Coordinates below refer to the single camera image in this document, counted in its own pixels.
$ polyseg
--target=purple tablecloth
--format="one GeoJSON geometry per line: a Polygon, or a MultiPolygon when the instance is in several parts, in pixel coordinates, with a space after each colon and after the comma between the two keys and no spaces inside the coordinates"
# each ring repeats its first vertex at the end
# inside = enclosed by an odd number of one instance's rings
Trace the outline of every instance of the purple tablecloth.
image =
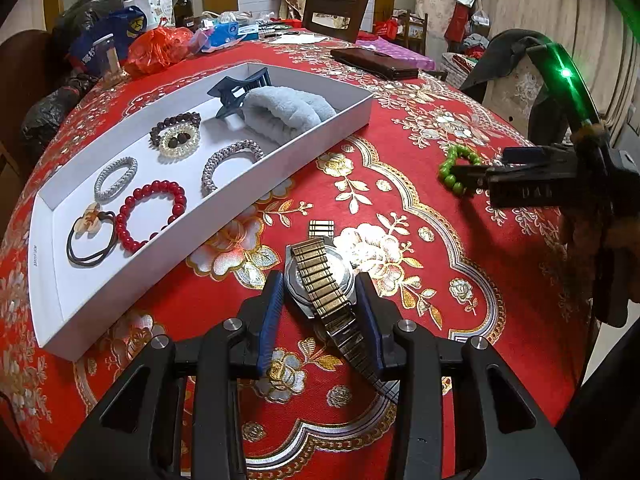
{"type": "Polygon", "coordinates": [[[382,38],[374,41],[358,40],[356,41],[356,45],[365,47],[373,46],[376,52],[383,52],[396,59],[410,61],[422,70],[436,70],[436,62],[430,57],[423,56],[422,54],[418,54],[417,52],[413,52],[412,50],[408,50],[403,46],[396,45],[382,38]]]}

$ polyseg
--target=gray braided bracelet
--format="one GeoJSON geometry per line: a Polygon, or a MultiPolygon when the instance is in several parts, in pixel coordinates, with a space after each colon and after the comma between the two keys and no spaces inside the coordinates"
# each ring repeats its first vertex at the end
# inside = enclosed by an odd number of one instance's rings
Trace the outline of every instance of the gray braided bracelet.
{"type": "Polygon", "coordinates": [[[202,186],[206,190],[206,194],[212,193],[218,188],[213,183],[213,172],[216,170],[220,162],[241,150],[250,150],[254,154],[256,162],[264,157],[264,152],[261,150],[258,143],[249,139],[238,140],[238,142],[234,142],[226,148],[222,148],[217,151],[211,155],[204,166],[204,170],[202,171],[202,186]]]}
{"type": "Polygon", "coordinates": [[[95,181],[94,193],[95,199],[98,202],[106,202],[110,198],[113,198],[120,192],[129,182],[132,181],[133,177],[138,170],[138,162],[132,156],[125,156],[123,158],[119,158],[118,160],[109,164],[106,168],[104,168],[100,175],[98,175],[98,180],[95,181]],[[118,168],[129,168],[127,173],[121,176],[108,190],[102,191],[102,184],[104,183],[104,179],[107,178],[111,173],[116,171],[118,168]]]}

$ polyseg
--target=white box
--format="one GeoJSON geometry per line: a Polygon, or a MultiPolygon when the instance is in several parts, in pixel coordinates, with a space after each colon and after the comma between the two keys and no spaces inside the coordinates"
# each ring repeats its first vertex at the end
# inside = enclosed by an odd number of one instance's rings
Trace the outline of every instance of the white box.
{"type": "MultiPolygon", "coordinates": [[[[223,70],[165,95],[123,119],[66,163],[39,190],[33,205],[29,238],[29,295],[38,345],[68,360],[76,360],[138,298],[185,259],[213,233],[273,187],[369,122],[372,95],[364,88],[323,76],[257,63],[223,70]],[[220,100],[207,91],[224,76],[244,79],[268,66],[271,83],[320,94],[336,116],[278,147],[245,127],[237,115],[217,120],[220,100]],[[149,143],[149,131],[165,117],[184,112],[202,117],[200,145],[192,155],[171,164],[159,160],[149,143]],[[265,157],[252,164],[247,155],[222,162],[214,173],[218,189],[203,198],[202,170],[207,159],[231,142],[252,139],[265,157]],[[118,243],[98,266],[73,266],[66,257],[69,231],[94,202],[94,183],[102,168],[123,156],[138,161],[138,172],[127,187],[102,210],[118,212],[137,187],[154,180],[176,181],[185,189],[186,213],[160,232],[171,214],[170,199],[151,198],[132,212],[127,229],[135,240],[160,234],[134,255],[118,243]]],[[[105,182],[111,185],[124,170],[105,182]]],[[[73,240],[79,256],[108,244],[111,225],[105,222],[93,238],[73,240]]]]}

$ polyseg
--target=white floor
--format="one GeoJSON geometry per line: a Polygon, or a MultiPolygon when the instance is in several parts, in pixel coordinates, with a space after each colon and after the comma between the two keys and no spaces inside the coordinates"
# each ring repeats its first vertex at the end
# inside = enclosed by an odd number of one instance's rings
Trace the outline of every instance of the white floor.
{"type": "Polygon", "coordinates": [[[620,338],[626,333],[633,323],[640,317],[640,304],[629,301],[629,316],[626,325],[622,328],[613,328],[612,326],[603,324],[600,327],[600,333],[596,340],[596,346],[587,366],[587,373],[584,377],[586,381],[594,370],[600,365],[607,353],[614,347],[620,338]]]}

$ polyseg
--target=watch face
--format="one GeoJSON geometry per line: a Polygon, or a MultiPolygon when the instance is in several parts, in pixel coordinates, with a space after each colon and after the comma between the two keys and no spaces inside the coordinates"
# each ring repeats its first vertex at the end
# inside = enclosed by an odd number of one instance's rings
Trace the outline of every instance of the watch face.
{"type": "MultiPolygon", "coordinates": [[[[326,251],[326,259],[331,269],[331,274],[335,282],[340,286],[343,294],[353,303],[355,294],[355,276],[351,264],[331,245],[324,245],[326,251]]],[[[306,293],[305,287],[300,279],[300,272],[296,264],[293,254],[290,253],[290,247],[287,246],[287,263],[285,268],[285,282],[290,294],[293,296],[300,309],[309,319],[314,318],[311,301],[306,293]]]]}

